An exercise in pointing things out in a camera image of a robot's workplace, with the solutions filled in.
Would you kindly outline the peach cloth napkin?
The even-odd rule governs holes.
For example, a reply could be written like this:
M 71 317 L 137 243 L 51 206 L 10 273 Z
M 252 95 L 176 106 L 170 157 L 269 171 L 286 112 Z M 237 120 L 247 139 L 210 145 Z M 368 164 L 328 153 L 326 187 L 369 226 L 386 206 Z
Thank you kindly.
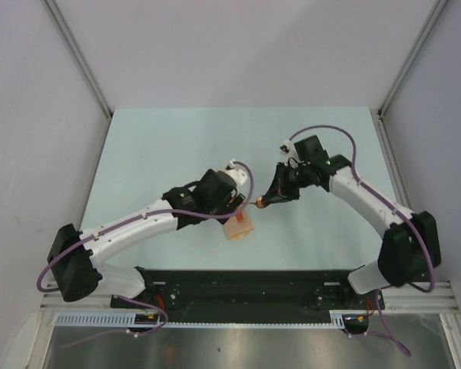
M 254 223 L 247 210 L 244 210 L 244 220 L 238 222 L 236 215 L 229 218 L 223 225 L 225 236 L 228 240 L 240 240 L 254 230 Z

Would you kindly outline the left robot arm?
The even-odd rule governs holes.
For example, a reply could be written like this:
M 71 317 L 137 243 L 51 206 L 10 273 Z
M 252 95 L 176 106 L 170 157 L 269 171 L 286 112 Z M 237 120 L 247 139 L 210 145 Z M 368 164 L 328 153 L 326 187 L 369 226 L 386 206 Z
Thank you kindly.
M 209 169 L 190 184 L 165 192 L 153 204 L 118 221 L 80 231 L 73 224 L 61 227 L 47 256 L 48 269 L 65 302 L 80 301 L 95 292 L 122 295 L 143 308 L 154 299 L 154 288 L 141 268 L 120 268 L 107 262 L 143 240 L 179 231 L 214 219 L 226 224 L 243 203 L 243 186 L 250 174 L 227 166 Z

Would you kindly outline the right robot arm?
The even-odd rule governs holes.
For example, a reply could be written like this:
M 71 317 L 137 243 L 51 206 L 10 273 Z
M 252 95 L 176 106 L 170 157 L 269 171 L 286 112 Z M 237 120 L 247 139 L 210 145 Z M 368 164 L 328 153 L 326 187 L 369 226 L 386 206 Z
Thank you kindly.
M 358 308 L 376 289 L 399 288 L 433 275 L 441 254 L 436 220 L 429 212 L 416 213 L 385 198 L 358 175 L 352 160 L 328 155 L 316 135 L 286 140 L 280 150 L 284 160 L 257 199 L 258 208 L 295 201 L 301 189 L 315 186 L 345 201 L 381 238 L 377 259 L 351 271 L 348 284 L 340 287 L 345 307 Z

